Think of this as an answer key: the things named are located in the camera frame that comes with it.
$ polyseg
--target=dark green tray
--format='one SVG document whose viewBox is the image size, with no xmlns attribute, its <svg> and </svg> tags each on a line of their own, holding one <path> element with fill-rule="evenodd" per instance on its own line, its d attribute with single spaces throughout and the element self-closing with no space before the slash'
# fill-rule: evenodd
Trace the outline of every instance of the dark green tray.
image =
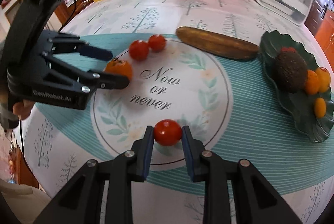
<svg viewBox="0 0 334 224">
<path fill-rule="evenodd" d="M 308 69 L 314 71 L 319 67 L 315 57 L 305 50 L 302 43 L 294 41 L 288 34 L 282 35 L 278 31 L 273 31 L 265 32 L 261 38 L 263 73 L 273 84 L 280 105 L 292 115 L 296 129 L 307 135 L 312 143 L 323 142 L 329 137 L 329 132 L 334 125 L 331 89 L 315 95 L 306 95 L 302 90 L 295 94 L 280 91 L 271 75 L 273 61 L 282 47 L 295 48 L 305 60 Z M 322 97 L 326 102 L 326 115 L 321 119 L 317 119 L 313 112 L 313 103 L 318 97 Z"/>
</svg>

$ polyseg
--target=orange fruit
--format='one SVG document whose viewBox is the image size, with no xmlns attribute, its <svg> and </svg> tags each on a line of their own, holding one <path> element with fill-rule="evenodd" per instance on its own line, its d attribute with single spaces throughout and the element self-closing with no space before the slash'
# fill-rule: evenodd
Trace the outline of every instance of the orange fruit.
<svg viewBox="0 0 334 224">
<path fill-rule="evenodd" d="M 318 75 L 312 71 L 307 71 L 307 79 L 304 87 L 304 91 L 307 95 L 315 95 L 318 93 L 320 88 L 320 80 Z"/>
<path fill-rule="evenodd" d="M 118 59 L 112 59 L 104 69 L 105 72 L 112 73 L 112 74 L 118 74 L 123 75 L 129 78 L 129 80 L 132 79 L 132 66 L 127 61 L 121 61 Z"/>
<path fill-rule="evenodd" d="M 318 67 L 315 70 L 315 73 L 318 75 L 320 80 L 319 93 L 326 92 L 331 84 L 331 75 L 329 74 L 328 70 L 325 69 L 324 67 Z"/>
<path fill-rule="evenodd" d="M 314 101 L 314 114 L 317 118 L 322 118 L 326 114 L 326 102 L 323 98 L 317 98 Z"/>
</svg>

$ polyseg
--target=dark brown avocado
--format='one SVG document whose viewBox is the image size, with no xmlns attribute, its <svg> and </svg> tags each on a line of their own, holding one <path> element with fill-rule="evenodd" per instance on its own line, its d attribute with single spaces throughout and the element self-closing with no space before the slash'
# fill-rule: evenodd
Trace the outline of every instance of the dark brown avocado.
<svg viewBox="0 0 334 224">
<path fill-rule="evenodd" d="M 279 90 L 296 93 L 305 86 L 306 63 L 296 52 L 280 52 L 273 62 L 272 77 Z"/>
</svg>

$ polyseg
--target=cucumber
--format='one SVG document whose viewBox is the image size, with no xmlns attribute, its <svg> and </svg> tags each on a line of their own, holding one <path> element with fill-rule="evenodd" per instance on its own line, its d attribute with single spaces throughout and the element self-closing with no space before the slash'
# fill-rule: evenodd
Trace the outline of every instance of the cucumber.
<svg viewBox="0 0 334 224">
<path fill-rule="evenodd" d="M 176 36 L 187 45 L 229 59 L 251 60 L 259 51 L 251 42 L 192 27 L 177 28 Z"/>
</svg>

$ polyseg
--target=cable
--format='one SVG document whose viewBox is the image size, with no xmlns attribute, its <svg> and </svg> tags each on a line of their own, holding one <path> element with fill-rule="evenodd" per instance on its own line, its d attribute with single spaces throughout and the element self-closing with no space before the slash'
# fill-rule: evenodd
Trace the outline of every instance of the cable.
<svg viewBox="0 0 334 224">
<path fill-rule="evenodd" d="M 23 137 L 22 137 L 22 121 L 21 120 L 20 120 L 20 136 L 21 136 L 21 146 L 22 146 L 22 158 L 24 160 L 24 163 L 25 163 L 26 167 L 29 169 L 29 171 L 31 172 L 31 174 L 33 174 L 32 171 L 31 171 L 31 169 L 28 166 L 27 161 L 25 160 L 25 157 L 24 157 L 24 144 L 23 144 Z"/>
<path fill-rule="evenodd" d="M 72 14 L 70 15 L 70 17 L 66 20 L 66 22 L 61 26 L 61 28 L 58 30 L 58 32 L 60 32 L 69 22 L 69 20 L 72 18 L 72 16 L 74 15 L 74 12 L 76 11 L 76 0 L 74 0 L 74 9 Z"/>
</svg>

